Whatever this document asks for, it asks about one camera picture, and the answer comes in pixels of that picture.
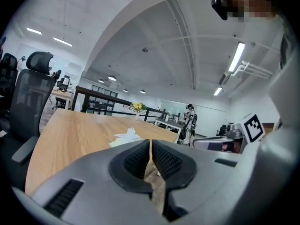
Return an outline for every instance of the wooden table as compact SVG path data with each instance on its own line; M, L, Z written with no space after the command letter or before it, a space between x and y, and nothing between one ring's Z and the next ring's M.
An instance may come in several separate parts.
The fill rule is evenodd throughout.
M70 93L70 92L62 92L60 90L57 90L57 91L56 90L52 90L50 96L54 96L56 98L65 99L66 100L65 109L68 110L68 108L69 108L69 102L70 102L70 99L72 97L72 93Z
M134 118L103 116L57 109L44 128L33 151L25 184L31 195L46 179L76 159L100 150L108 143L134 128L142 139L161 139L174 142L177 134Z

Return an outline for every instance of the glass wall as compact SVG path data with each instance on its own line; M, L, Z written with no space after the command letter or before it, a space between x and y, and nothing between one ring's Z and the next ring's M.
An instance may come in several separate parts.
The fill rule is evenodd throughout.
M117 93L106 90L104 88L100 88L97 86L92 85L91 90L96 91L96 92L100 92L112 97L117 97ZM104 110L109 110L112 111L113 110L113 106L114 106L114 102L110 102L104 99L100 99L100 98L95 98L95 97L90 97L89 99L89 107L92 108L99 108L99 109L104 109ZM98 112L98 111L93 111L91 109L87 109L86 110L87 113L96 113L96 114L101 114L101 115L106 115L106 116L111 116L112 113L111 112Z
M180 119L183 119L183 113L187 112L186 106L188 104L185 103L177 103L177 102L171 102L171 101L165 101L163 100L163 103L161 105L161 111L165 109L166 112L174 115L178 115L180 113Z

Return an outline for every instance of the camera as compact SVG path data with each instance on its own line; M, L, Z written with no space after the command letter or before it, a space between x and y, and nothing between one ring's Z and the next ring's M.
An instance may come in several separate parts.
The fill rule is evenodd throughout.
M227 20L228 18L227 12L225 7L222 6L221 0L211 0L211 6L223 20L225 21Z

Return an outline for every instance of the black mesh office chair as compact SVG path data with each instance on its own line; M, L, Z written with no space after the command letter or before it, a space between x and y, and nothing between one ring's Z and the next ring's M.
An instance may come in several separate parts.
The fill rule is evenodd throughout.
M62 78L59 82L57 82L57 86L59 87L59 90L65 90L65 91L67 91L68 85L62 84L64 82L64 80L65 79ZM52 110L55 107L58 107L58 108L65 108L66 107L67 100L59 98L59 97L56 97L55 100L56 100L56 106L52 107Z
M1 100L0 110L9 109L15 90L17 80L17 58L6 53L0 63L0 95L4 98Z
M34 52L18 77L10 108L10 130L0 138L0 159L11 185L24 190L29 159L40 135L44 106L55 84L49 75L48 52Z
M220 127L220 131L217 130L216 136L224 136L226 133L226 128L227 128L227 126L225 124L223 124L222 127Z

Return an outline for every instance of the white table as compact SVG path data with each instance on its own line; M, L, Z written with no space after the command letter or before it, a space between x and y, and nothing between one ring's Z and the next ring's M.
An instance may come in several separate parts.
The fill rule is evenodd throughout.
M178 129L178 137L176 138L175 140L175 143L177 143L178 141L178 138L179 138L179 135L180 135L180 132L181 130L183 129L183 127L185 126L184 124L179 124L177 122L174 122L174 121L165 121L164 119L155 119L155 126L157 126L158 123L162 123L162 124L165 124L166 125L166 129L168 129L168 127L172 127L172 128L175 128L175 129Z
M68 110L69 103L70 103L70 100L71 100L71 97L72 97L72 93L70 93L70 92L62 92L60 90L58 90L58 91L52 90L50 96L66 100L65 109Z

